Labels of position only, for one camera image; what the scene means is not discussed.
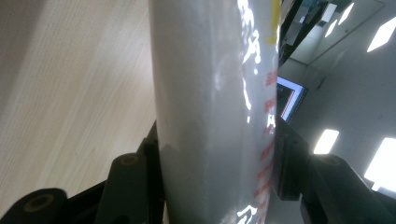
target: wooden floor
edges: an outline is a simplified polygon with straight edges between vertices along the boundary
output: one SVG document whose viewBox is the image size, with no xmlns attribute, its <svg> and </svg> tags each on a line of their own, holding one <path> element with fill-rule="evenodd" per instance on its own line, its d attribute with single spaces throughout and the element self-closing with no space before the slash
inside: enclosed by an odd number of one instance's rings
<svg viewBox="0 0 396 224">
<path fill-rule="evenodd" d="M 0 0 L 0 216 L 136 151 L 155 119 L 150 58 L 147 0 Z"/>
</svg>

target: ceiling light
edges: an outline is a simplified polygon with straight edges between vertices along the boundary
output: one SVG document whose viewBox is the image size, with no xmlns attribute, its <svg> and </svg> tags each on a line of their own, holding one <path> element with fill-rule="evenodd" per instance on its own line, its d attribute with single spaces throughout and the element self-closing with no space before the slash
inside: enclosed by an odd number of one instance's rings
<svg viewBox="0 0 396 224">
<path fill-rule="evenodd" d="M 341 16 L 340 22 L 338 22 L 338 25 L 341 25 L 341 23 L 343 23 L 343 21 L 345 21 L 347 19 L 347 16 L 349 16 L 350 10 L 352 10 L 352 8 L 353 8 L 353 5 L 355 5 L 355 3 L 352 3 L 349 7 L 346 8 L 343 15 Z"/>
<path fill-rule="evenodd" d="M 396 17 L 392 20 L 386 22 L 382 26 L 379 27 L 378 31 L 375 34 L 375 37 L 370 44 L 370 47 L 367 49 L 367 52 L 372 51 L 378 47 L 383 46 L 384 44 L 388 43 L 390 37 L 393 34 L 393 31 L 396 28 Z"/>
<path fill-rule="evenodd" d="M 326 129 L 319 138 L 314 154 L 327 154 L 332 150 L 332 146 L 337 139 L 339 132 L 335 130 Z"/>
<path fill-rule="evenodd" d="M 370 163 L 364 177 L 375 182 L 373 190 L 380 187 L 396 191 L 396 139 L 385 138 Z"/>
<path fill-rule="evenodd" d="M 327 30 L 327 33 L 324 37 L 329 36 L 332 33 L 332 30 L 334 29 L 335 24 L 337 23 L 337 20 L 335 20 L 329 27 L 329 30 Z"/>
</svg>

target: wood grain surface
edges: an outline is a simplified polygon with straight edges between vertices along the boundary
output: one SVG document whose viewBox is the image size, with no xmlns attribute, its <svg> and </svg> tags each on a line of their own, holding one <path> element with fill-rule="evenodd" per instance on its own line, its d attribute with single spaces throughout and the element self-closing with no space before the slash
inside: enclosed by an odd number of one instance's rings
<svg viewBox="0 0 396 224">
<path fill-rule="evenodd" d="M 106 179 L 155 120 L 146 0 L 0 0 L 0 216 Z"/>
</svg>

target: fluorescent light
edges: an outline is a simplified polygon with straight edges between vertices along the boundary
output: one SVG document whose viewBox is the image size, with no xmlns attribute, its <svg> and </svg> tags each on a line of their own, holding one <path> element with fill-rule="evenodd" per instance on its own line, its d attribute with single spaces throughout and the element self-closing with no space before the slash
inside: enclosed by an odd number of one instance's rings
<svg viewBox="0 0 396 224">
<path fill-rule="evenodd" d="M 327 30 L 327 33 L 324 37 L 329 36 L 332 33 L 332 30 L 334 29 L 335 24 L 337 24 L 337 20 L 335 20 L 329 27 L 329 30 Z"/>
<path fill-rule="evenodd" d="M 322 18 L 320 20 L 329 22 L 330 19 L 332 18 L 332 14 L 334 14 L 334 11 L 335 11 L 336 8 L 337 8 L 337 5 L 329 3 L 326 6 L 326 9 L 324 10 L 323 16 L 322 16 Z"/>
<path fill-rule="evenodd" d="M 393 34 L 393 31 L 396 28 L 396 17 L 392 20 L 386 22 L 382 26 L 379 27 L 378 31 L 375 34 L 375 37 L 370 44 L 370 47 L 367 49 L 367 52 L 372 51 L 378 47 L 383 46 L 384 44 L 388 43 L 390 37 Z"/>
<path fill-rule="evenodd" d="M 355 5 L 355 3 L 352 3 L 349 7 L 346 8 L 343 15 L 341 16 L 340 22 L 338 22 L 338 25 L 341 25 L 341 23 L 343 23 L 343 21 L 345 21 L 347 19 L 347 16 L 349 16 L 350 10 L 352 10 L 352 8 L 353 8 L 353 5 Z"/>
<path fill-rule="evenodd" d="M 335 130 L 326 129 L 317 142 L 314 154 L 327 154 L 332 150 L 332 146 L 337 139 L 339 132 Z"/>
<path fill-rule="evenodd" d="M 396 191 L 396 139 L 385 138 L 370 163 L 364 177 L 375 182 L 373 190 L 380 187 Z"/>
</svg>

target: white cylinder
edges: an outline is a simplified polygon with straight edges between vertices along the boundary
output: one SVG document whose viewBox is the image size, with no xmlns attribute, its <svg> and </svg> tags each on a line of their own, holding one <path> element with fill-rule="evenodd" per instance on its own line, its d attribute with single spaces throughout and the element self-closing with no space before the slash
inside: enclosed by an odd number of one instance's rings
<svg viewBox="0 0 396 224">
<path fill-rule="evenodd" d="M 157 130 L 172 224 L 263 223 L 278 0 L 150 0 Z"/>
</svg>

